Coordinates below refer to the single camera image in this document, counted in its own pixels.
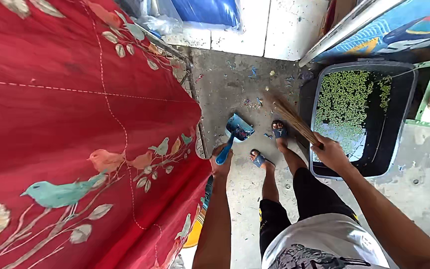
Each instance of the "white t-shirt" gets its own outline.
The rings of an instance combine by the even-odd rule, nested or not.
[[[299,221],[281,232],[261,269],[389,268],[377,241],[351,218],[335,213]]]

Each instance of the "plastic sheet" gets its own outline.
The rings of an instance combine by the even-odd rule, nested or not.
[[[172,0],[183,21],[203,29],[241,30],[239,0]]]
[[[182,32],[182,19],[171,0],[116,0],[135,22],[158,35]]]

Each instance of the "person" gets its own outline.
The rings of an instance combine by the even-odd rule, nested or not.
[[[273,133],[293,174],[293,189],[300,218],[291,224],[279,202],[275,165],[258,150],[250,152],[254,164],[266,170],[260,201],[260,252],[262,269],[388,268],[376,240],[362,228],[355,213],[328,186],[317,180],[305,162],[288,148],[286,128],[274,121]],[[340,144],[315,133],[324,145],[312,150],[338,173],[354,194],[374,235],[400,268],[430,269],[430,237],[372,186],[350,163]],[[193,269],[228,269],[231,255],[227,176],[233,152],[223,165],[213,151],[213,193],[206,213]]]

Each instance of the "black shorts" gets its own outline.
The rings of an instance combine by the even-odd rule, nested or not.
[[[307,168],[298,168],[293,176],[293,189],[298,203],[298,221],[316,215],[338,213],[352,218],[359,224],[354,211],[328,186],[317,180]],[[282,205],[272,200],[260,201],[260,251],[265,253],[268,245],[284,229],[290,220]]]

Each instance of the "concrete floor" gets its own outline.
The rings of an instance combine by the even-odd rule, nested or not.
[[[193,50],[194,77],[200,106],[202,107],[204,134],[209,151],[228,139],[224,126],[233,113],[238,113],[255,129],[247,141],[233,146],[234,158],[227,187],[232,218],[232,268],[260,268],[259,247],[259,200],[264,171],[253,165],[248,158],[251,149],[260,150],[275,163],[280,202],[288,211],[290,221],[298,218],[296,199],[292,189],[292,177],[282,154],[271,135],[272,117],[265,107],[258,108],[256,97],[269,89],[280,89],[294,105],[298,101],[300,82],[295,62],[236,55],[224,52]],[[257,68],[257,76],[252,74]],[[293,76],[293,81],[286,78]],[[302,156],[294,139],[289,147]],[[364,227],[369,229],[354,196],[343,181],[322,180],[358,214]],[[401,211],[430,235],[430,128],[405,125],[394,165],[382,178],[372,181]]]

